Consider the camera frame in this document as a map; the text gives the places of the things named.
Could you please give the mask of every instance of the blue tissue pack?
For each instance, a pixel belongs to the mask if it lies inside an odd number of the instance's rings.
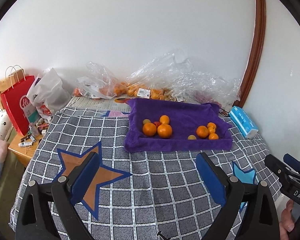
[[[229,117],[239,128],[245,138],[252,138],[258,132],[256,124],[248,117],[246,112],[237,106],[232,107]]]

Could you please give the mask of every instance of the price tag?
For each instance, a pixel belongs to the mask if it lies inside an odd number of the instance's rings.
[[[183,101],[185,101],[185,98],[183,96],[176,96],[176,100],[178,102],[183,102]]]
[[[137,97],[150,98],[150,90],[144,89],[144,88],[139,88]]]

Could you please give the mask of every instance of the purple cloth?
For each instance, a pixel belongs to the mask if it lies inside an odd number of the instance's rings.
[[[190,151],[190,150],[230,150],[232,138],[228,131],[230,124],[218,117],[219,106],[216,104],[194,105],[154,99],[134,98],[127,102],[131,106],[129,131],[124,143],[127,152],[140,151]],[[142,133],[142,121],[159,121],[167,115],[173,133],[169,139],[162,139],[156,134],[148,137]],[[201,139],[197,136],[198,126],[207,126],[209,122],[217,125],[218,140]],[[189,135],[197,140],[188,140]]]

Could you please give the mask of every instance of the blue gripper pad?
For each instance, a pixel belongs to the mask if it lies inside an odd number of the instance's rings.
[[[300,161],[296,160],[294,157],[292,157],[290,154],[286,153],[283,156],[283,161],[289,165],[291,168],[293,168],[296,172],[300,172]]]
[[[83,200],[95,174],[100,167],[99,154],[95,153],[71,187],[71,204],[75,205]]]
[[[201,179],[213,198],[213,201],[223,207],[226,204],[226,187],[220,182],[217,175],[201,154],[197,155],[195,164]]]

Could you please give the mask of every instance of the wall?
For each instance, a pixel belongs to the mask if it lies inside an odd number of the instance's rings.
[[[255,0],[18,0],[0,22],[0,78],[9,65],[55,67],[70,88],[87,61],[125,77],[173,48],[241,78],[254,14]]]
[[[266,0],[262,57],[244,109],[271,152],[300,160],[300,27],[279,0]]]

